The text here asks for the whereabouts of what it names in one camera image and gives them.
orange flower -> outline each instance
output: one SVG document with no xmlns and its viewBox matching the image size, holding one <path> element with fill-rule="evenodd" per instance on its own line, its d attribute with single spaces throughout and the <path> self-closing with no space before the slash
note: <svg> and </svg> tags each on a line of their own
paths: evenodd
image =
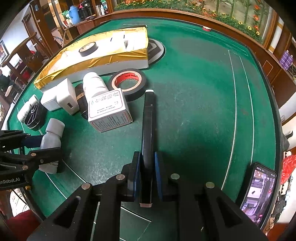
<svg viewBox="0 0 296 241">
<path fill-rule="evenodd" d="M 253 16 L 256 21 L 259 21 L 259 17 L 257 15 Z"/>
</svg>

glass panel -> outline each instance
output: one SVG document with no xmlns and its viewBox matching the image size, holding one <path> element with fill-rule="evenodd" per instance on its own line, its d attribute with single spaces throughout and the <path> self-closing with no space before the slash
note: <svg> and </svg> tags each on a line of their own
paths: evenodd
<svg viewBox="0 0 296 241">
<path fill-rule="evenodd" d="M 114 0 L 116 10 L 164 8 L 193 12 L 217 19 L 262 43 L 269 6 L 263 0 Z"/>
</svg>

flower bed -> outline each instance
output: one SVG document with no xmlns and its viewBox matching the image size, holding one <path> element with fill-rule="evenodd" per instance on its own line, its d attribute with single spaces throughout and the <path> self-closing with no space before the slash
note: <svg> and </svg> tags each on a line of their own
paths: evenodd
<svg viewBox="0 0 296 241">
<path fill-rule="evenodd" d="M 142 0 L 142 1 L 130 1 L 126 0 L 117 5 L 115 10 L 128 10 L 135 8 L 163 8 L 163 9 L 174 9 L 185 12 L 192 12 L 199 15 L 203 15 L 209 18 L 216 19 L 227 25 L 230 25 L 239 31 L 249 35 L 259 43 L 262 42 L 258 26 L 248 26 L 243 22 L 237 21 L 234 17 L 231 17 L 225 13 L 216 13 L 215 11 L 206 10 L 197 6 L 196 0 L 190 3 L 186 3 L 182 0 Z"/>
</svg>

small white box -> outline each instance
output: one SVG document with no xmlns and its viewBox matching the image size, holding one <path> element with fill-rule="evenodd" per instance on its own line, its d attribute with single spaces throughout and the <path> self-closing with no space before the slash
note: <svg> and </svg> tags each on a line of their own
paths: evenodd
<svg viewBox="0 0 296 241">
<path fill-rule="evenodd" d="M 45 91 L 40 102 L 49 111 L 61 108 L 61 106 L 57 102 L 57 87 L 55 86 Z"/>
<path fill-rule="evenodd" d="M 70 115 L 79 111 L 75 88 L 68 78 L 57 85 L 57 102 Z"/>
<path fill-rule="evenodd" d="M 95 96 L 89 101 L 89 123 L 99 132 L 132 123 L 121 89 Z"/>
</svg>

purple bottle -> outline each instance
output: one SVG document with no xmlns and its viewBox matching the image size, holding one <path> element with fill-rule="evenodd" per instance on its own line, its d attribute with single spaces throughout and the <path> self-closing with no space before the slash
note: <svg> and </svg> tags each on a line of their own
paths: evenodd
<svg viewBox="0 0 296 241">
<path fill-rule="evenodd" d="M 284 63 L 284 69 L 287 70 L 293 63 L 293 55 L 289 55 L 286 62 Z"/>
<path fill-rule="evenodd" d="M 289 50 L 286 50 L 284 53 L 283 53 L 283 56 L 281 57 L 279 63 L 284 66 L 284 63 L 287 61 L 287 58 L 289 56 Z"/>
</svg>

